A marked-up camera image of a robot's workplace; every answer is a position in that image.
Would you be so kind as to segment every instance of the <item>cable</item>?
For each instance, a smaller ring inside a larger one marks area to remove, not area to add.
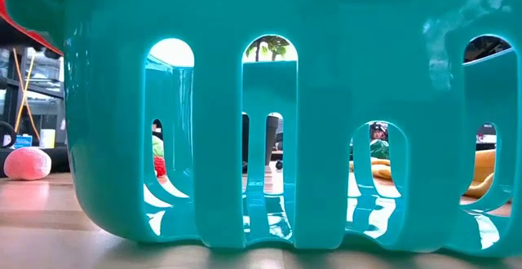
[[[20,84],[22,85],[24,83],[22,79],[22,74],[20,73],[20,65],[18,64],[18,57],[16,57],[16,49],[13,48],[13,53],[15,54],[15,64],[16,64],[16,73],[18,74],[18,79],[20,81]],[[18,115],[16,117],[16,124],[15,124],[15,132],[18,133],[18,128],[20,127],[20,119],[22,116],[22,110],[24,106],[27,108],[27,113],[29,115],[29,120],[31,121],[31,126],[33,127],[34,134],[38,138],[38,141],[40,141],[40,134],[38,133],[38,129],[34,125],[34,119],[33,114],[31,113],[31,108],[29,107],[29,101],[27,100],[27,89],[29,87],[29,80],[31,78],[31,72],[33,71],[33,65],[34,65],[34,57],[31,58],[31,65],[29,65],[29,71],[27,73],[27,79],[25,80],[25,86],[22,89],[22,104],[20,105],[20,109],[18,110]]]

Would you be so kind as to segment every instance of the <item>teal plastic basket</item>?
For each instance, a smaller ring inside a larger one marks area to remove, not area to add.
[[[392,250],[520,254],[522,0],[257,1],[6,0],[13,20],[65,54],[74,185],[93,222],[131,240],[213,248],[336,249],[363,235]],[[243,64],[266,34],[288,38],[299,60]],[[468,42],[485,34],[514,49],[462,65]],[[148,52],[168,37],[189,44],[194,68],[149,74]],[[280,195],[263,193],[270,112],[285,119]],[[168,188],[153,172],[153,119],[163,124]],[[390,123],[398,197],[375,188],[360,147],[368,121]],[[498,131],[493,186],[460,205],[484,122]],[[360,194],[347,197],[351,138]],[[489,214],[508,199],[509,218]]]

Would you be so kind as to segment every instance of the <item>stuffed toy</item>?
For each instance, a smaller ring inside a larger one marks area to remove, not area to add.
[[[154,172],[157,177],[166,175],[165,154],[163,151],[163,141],[153,135],[153,160]]]
[[[369,155],[378,159],[390,159],[390,145],[385,140],[374,139],[369,143]]]
[[[7,155],[3,170],[10,179],[43,179],[51,172],[51,158],[36,147],[19,148]]]
[[[371,158],[372,174],[374,177],[392,180],[392,169],[387,159]],[[350,161],[350,171],[353,172],[353,161]],[[495,150],[477,151],[475,155],[475,170],[471,186],[464,193],[465,196],[481,198],[491,187],[495,171]]]

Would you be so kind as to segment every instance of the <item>pink plush toy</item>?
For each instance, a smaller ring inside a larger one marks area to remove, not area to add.
[[[51,158],[39,148],[19,148],[7,156],[3,171],[10,179],[43,179],[51,172]]]

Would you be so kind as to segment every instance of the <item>floor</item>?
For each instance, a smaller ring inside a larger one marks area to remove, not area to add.
[[[281,172],[267,171],[269,191]],[[393,192],[390,183],[382,183]],[[509,207],[500,214],[509,213]],[[0,267],[11,268],[522,268],[522,258],[473,259],[440,254],[399,254],[374,246],[364,251],[303,252],[257,248],[211,251],[198,244],[138,245],[102,231],[82,212],[70,174],[34,182],[0,179]]]

